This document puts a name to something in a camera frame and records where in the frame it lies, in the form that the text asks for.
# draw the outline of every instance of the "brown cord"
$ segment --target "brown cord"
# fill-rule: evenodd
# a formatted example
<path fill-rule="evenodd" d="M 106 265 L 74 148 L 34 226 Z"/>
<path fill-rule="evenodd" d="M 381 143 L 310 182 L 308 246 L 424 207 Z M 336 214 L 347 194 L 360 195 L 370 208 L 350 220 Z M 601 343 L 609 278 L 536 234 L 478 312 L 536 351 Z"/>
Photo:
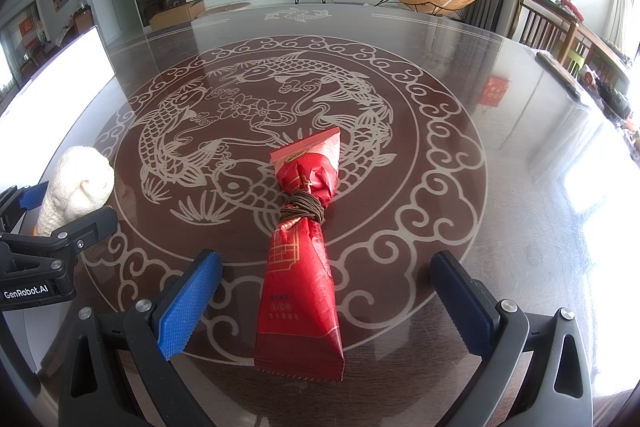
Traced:
<path fill-rule="evenodd" d="M 324 206 L 318 198 L 308 192 L 296 190 L 287 198 L 286 203 L 280 209 L 280 223 L 296 217 L 308 217 L 322 225 L 324 223 Z"/>

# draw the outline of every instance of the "blue textured pad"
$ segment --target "blue textured pad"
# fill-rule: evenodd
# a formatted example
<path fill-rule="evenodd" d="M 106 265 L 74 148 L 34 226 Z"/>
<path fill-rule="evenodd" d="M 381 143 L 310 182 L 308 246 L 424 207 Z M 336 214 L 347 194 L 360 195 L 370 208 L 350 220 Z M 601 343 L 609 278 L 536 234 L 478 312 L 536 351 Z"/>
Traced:
<path fill-rule="evenodd" d="M 493 323 L 476 296 L 446 257 L 436 254 L 429 267 L 431 284 L 472 355 L 488 357 L 494 352 Z"/>
<path fill-rule="evenodd" d="M 33 210 L 41 206 L 48 186 L 49 182 L 44 182 L 40 185 L 27 188 L 20 198 L 20 206 L 26 210 Z"/>
<path fill-rule="evenodd" d="M 182 352 L 209 299 L 222 280 L 222 257 L 211 252 L 184 284 L 159 320 L 158 347 L 164 358 Z"/>

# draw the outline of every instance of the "red wrapper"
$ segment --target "red wrapper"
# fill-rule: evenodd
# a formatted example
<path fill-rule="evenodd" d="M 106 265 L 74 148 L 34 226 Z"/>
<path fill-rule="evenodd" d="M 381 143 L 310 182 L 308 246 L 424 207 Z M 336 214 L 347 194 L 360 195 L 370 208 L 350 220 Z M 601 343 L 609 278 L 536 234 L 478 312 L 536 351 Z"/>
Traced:
<path fill-rule="evenodd" d="M 326 208 L 338 184 L 340 129 L 332 127 L 271 153 L 278 183 Z M 317 221 L 297 217 L 271 236 L 255 339 L 255 367 L 317 380 L 342 380 L 344 356 L 334 279 Z"/>

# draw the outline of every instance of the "blue gripper pad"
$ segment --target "blue gripper pad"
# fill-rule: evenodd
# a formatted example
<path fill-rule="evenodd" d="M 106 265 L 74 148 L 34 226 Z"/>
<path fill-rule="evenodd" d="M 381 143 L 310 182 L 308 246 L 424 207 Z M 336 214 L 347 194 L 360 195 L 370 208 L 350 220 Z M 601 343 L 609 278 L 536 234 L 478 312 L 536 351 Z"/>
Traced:
<path fill-rule="evenodd" d="M 164 358 L 182 352 L 209 299 L 222 280 L 222 257 L 203 250 L 178 279 L 154 312 L 156 339 Z"/>
<path fill-rule="evenodd" d="M 484 285 L 479 288 L 479 282 L 469 277 L 449 251 L 438 252 L 431 258 L 429 272 L 431 284 L 453 320 L 466 349 L 483 359 L 490 356 L 494 351 L 494 331 L 497 331 L 500 320 L 500 315 L 492 307 L 495 306 L 495 299 L 491 293 Z"/>
<path fill-rule="evenodd" d="M 27 188 L 20 198 L 20 206 L 26 210 L 33 210 L 41 206 L 48 186 L 49 182 L 44 182 Z"/>

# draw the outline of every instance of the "bolt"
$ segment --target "bolt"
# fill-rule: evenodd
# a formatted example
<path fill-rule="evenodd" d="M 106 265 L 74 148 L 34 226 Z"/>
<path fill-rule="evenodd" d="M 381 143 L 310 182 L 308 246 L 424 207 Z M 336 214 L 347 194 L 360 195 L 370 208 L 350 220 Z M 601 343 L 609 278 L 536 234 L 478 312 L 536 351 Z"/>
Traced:
<path fill-rule="evenodd" d="M 560 314 L 568 321 L 572 321 L 575 318 L 575 313 L 569 308 L 560 308 Z"/>
<path fill-rule="evenodd" d="M 505 299 L 500 303 L 500 308 L 502 308 L 507 313 L 514 313 L 518 311 L 518 305 L 513 302 L 511 299 Z"/>
<path fill-rule="evenodd" d="M 151 301 L 149 299 L 140 299 L 136 302 L 136 309 L 139 312 L 148 312 L 151 309 Z"/>
<path fill-rule="evenodd" d="M 89 308 L 89 306 L 85 306 L 78 312 L 78 317 L 80 318 L 80 320 L 84 321 L 85 319 L 91 317 L 92 312 L 93 311 L 91 308 Z"/>

